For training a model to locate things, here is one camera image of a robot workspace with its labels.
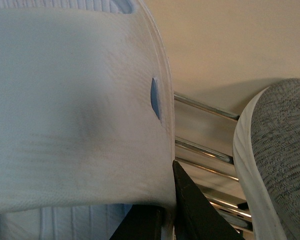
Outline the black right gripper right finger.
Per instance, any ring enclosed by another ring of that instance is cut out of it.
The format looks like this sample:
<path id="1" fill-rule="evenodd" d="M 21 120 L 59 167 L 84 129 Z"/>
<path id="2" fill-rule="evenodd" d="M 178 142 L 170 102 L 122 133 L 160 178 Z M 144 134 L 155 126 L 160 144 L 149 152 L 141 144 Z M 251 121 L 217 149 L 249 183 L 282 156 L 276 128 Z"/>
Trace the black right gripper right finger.
<path id="1" fill-rule="evenodd" d="M 175 160 L 172 164 L 177 240 L 242 240 L 243 237 L 214 209 L 190 176 Z"/>

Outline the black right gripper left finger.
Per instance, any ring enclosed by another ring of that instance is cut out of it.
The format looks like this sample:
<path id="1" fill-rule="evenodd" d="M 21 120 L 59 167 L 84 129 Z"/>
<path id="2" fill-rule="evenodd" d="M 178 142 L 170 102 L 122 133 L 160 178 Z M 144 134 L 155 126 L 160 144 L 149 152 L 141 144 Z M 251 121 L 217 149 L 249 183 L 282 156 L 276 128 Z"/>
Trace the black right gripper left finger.
<path id="1" fill-rule="evenodd" d="M 162 225 L 162 207 L 133 205 L 110 240 L 160 240 Z"/>

